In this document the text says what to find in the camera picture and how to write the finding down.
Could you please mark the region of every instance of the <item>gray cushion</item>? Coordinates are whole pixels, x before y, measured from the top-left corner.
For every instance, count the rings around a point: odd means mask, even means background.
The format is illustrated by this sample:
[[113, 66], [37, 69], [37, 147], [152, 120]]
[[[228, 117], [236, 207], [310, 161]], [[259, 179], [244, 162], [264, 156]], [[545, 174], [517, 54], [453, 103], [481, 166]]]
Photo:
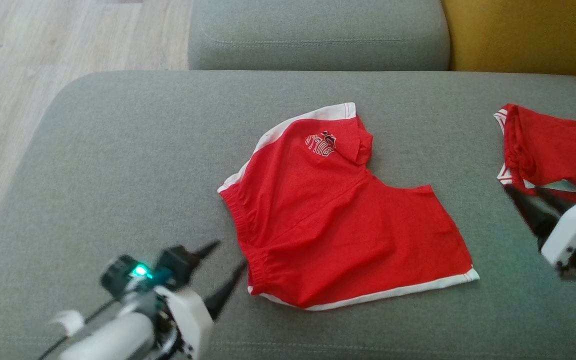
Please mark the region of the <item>gray cushion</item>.
[[217, 194], [280, 121], [354, 101], [374, 134], [369, 167], [432, 184], [481, 280], [306, 312], [235, 290], [208, 359], [576, 358], [576, 282], [558, 279], [496, 180], [507, 102], [576, 119], [576, 77], [454, 72], [120, 71], [55, 98], [0, 215], [0, 360], [32, 359], [109, 298], [121, 253], [224, 244], [192, 286], [209, 294], [242, 259]]
[[439, 0], [195, 0], [191, 70], [446, 70]]

